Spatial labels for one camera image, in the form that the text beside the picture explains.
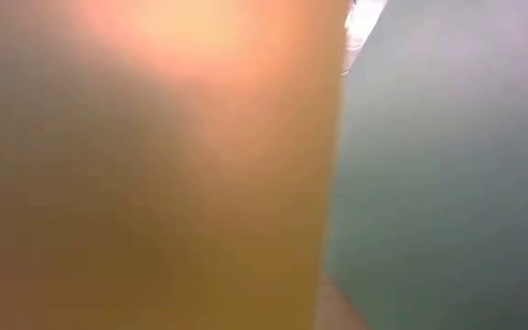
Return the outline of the yellow translucent plastic bin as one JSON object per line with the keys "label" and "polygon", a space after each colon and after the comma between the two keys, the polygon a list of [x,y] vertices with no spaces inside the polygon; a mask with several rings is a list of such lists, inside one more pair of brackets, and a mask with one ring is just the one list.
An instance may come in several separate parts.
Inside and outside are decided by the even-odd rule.
{"label": "yellow translucent plastic bin", "polygon": [[349,0],[0,0],[0,330],[314,330]]}

